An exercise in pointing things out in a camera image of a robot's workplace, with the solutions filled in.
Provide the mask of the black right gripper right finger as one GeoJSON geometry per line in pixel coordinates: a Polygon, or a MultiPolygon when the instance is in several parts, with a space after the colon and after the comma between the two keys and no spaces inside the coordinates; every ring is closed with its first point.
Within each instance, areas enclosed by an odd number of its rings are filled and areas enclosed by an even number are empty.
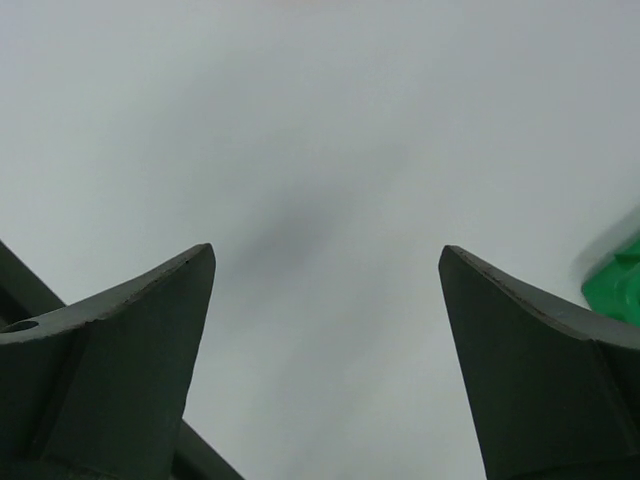
{"type": "Polygon", "coordinates": [[[438,263],[490,479],[639,475],[639,330],[458,246],[438,263]]]}

